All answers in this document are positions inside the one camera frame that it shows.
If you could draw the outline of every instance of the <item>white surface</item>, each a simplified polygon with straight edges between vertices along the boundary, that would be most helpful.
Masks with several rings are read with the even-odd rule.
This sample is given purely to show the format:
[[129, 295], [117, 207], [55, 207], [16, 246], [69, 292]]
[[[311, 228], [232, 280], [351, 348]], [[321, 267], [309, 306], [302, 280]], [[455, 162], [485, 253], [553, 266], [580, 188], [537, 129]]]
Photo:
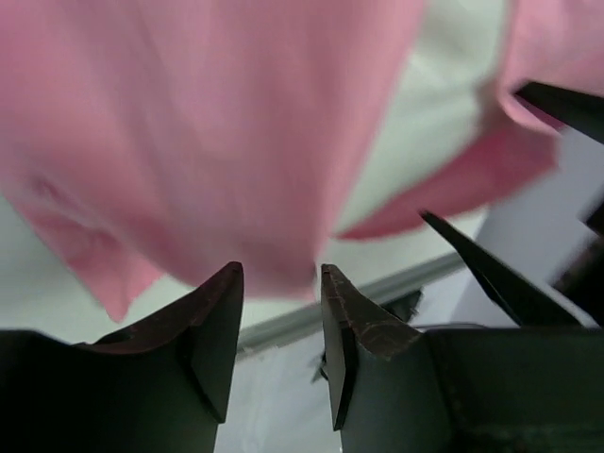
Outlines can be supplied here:
[[430, 0], [338, 231], [457, 157], [495, 114], [509, 0]]
[[[457, 225], [476, 234], [483, 215], [462, 217]], [[181, 297], [189, 287], [164, 277], [139, 297], [125, 321], [116, 325], [0, 197], [0, 328], [33, 328], [69, 343], [94, 342]], [[374, 243], [331, 242], [324, 261], [339, 264], [357, 284], [394, 274], [450, 252], [427, 229]], [[247, 300], [243, 327], [297, 310], [297, 300]]]

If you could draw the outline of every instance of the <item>black plastic piece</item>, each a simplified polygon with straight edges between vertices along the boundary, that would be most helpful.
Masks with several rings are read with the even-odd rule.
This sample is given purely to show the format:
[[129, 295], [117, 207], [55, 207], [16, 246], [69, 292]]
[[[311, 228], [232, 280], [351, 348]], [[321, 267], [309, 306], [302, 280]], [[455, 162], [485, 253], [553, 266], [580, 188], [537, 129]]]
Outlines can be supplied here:
[[243, 270], [96, 344], [0, 332], [3, 451], [210, 453], [224, 422]]
[[604, 143], [604, 99], [544, 83], [530, 82], [516, 95], [536, 108]]
[[581, 326], [571, 313], [448, 222], [431, 212], [422, 217], [455, 248], [482, 290], [519, 326]]
[[601, 330], [422, 334], [333, 265], [322, 269], [321, 303], [344, 453], [604, 451]]

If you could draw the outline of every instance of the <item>pink garment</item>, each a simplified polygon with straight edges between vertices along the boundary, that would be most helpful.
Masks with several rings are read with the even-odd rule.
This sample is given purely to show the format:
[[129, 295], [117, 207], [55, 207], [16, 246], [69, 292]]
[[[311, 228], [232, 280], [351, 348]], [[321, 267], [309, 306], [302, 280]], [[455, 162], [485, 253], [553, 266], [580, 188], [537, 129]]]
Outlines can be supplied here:
[[456, 215], [510, 196], [556, 165], [560, 123], [513, 93], [527, 81], [604, 95], [604, 2], [515, 0], [496, 86], [507, 117], [456, 159], [391, 200], [342, 239], [399, 234], [423, 224], [419, 210]]
[[[1, 2], [0, 189], [113, 319], [159, 269], [195, 285], [239, 260], [248, 294], [302, 294], [423, 3]], [[509, 122], [348, 236], [471, 209], [552, 166], [555, 132], [510, 93], [602, 93], [604, 2], [515, 3]]]

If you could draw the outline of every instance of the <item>white wall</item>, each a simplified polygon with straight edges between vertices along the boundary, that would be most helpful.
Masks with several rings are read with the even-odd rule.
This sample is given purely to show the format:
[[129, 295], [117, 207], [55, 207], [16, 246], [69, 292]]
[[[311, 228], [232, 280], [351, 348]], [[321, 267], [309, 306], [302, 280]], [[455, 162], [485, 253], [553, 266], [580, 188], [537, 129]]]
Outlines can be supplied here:
[[[604, 146], [572, 130], [564, 134], [560, 171], [492, 208], [477, 242], [534, 282], [551, 284], [595, 234], [582, 223], [604, 193]], [[475, 280], [452, 320], [510, 326]]]

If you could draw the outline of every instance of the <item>pink fabric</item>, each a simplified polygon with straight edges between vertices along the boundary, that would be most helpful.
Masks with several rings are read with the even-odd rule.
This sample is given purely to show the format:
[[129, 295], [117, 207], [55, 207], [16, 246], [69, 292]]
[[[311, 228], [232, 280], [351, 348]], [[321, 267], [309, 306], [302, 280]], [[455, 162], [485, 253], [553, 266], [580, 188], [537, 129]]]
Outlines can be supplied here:
[[492, 131], [435, 175], [341, 237], [367, 239], [419, 227], [419, 210], [455, 215], [507, 197], [555, 168], [559, 123], [512, 94], [528, 80], [604, 95], [604, 2], [515, 0], [497, 83], [506, 112]]
[[422, 7], [0, 2], [0, 189], [113, 319], [159, 269], [305, 293]]

